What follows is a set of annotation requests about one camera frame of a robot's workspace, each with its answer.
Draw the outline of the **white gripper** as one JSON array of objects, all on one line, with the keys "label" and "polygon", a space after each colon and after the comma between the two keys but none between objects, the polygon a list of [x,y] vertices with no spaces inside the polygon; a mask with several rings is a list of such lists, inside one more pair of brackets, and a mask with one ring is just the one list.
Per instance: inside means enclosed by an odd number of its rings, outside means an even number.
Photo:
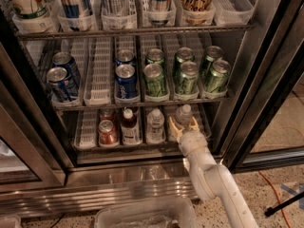
[{"label": "white gripper", "polygon": [[190,123],[190,131],[182,135],[182,128],[178,128],[172,117],[168,118],[169,135],[170,138],[179,142],[179,149],[184,157],[187,157],[191,152],[198,149],[204,149],[208,143],[205,136],[199,132],[200,126],[195,117],[192,118]]}]

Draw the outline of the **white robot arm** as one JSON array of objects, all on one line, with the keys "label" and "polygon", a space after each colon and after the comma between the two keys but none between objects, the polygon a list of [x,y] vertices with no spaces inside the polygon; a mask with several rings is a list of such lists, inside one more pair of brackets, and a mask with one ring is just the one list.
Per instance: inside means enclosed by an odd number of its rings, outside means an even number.
[{"label": "white robot arm", "polygon": [[188,131],[178,128],[172,117],[168,125],[188,161],[189,177],[199,199],[220,198],[232,228],[258,228],[231,172],[225,165],[216,163],[197,121],[192,119]]}]

